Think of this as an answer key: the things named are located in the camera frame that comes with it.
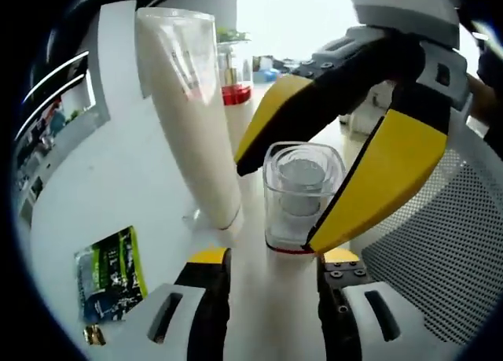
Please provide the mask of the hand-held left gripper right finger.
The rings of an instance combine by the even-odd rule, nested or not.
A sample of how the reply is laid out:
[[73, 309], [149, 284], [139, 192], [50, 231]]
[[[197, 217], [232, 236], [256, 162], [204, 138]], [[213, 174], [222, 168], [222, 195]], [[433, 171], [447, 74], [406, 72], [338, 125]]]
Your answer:
[[347, 249], [318, 257], [318, 316], [327, 360], [426, 360], [424, 317]]

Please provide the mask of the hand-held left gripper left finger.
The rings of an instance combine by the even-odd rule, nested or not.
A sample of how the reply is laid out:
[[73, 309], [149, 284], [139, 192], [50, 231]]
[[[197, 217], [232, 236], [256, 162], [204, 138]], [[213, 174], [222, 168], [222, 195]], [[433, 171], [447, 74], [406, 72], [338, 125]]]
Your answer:
[[194, 254], [174, 283], [160, 285], [127, 313], [113, 338], [113, 359], [222, 360], [230, 283], [231, 249]]

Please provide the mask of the person's right hand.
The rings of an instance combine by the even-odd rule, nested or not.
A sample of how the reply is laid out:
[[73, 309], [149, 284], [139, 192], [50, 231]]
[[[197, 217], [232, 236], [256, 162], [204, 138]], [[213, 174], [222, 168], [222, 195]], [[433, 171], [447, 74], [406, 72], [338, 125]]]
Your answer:
[[470, 115], [484, 125], [488, 125], [494, 92], [481, 80], [471, 75], [468, 75], [468, 84], [472, 93]]

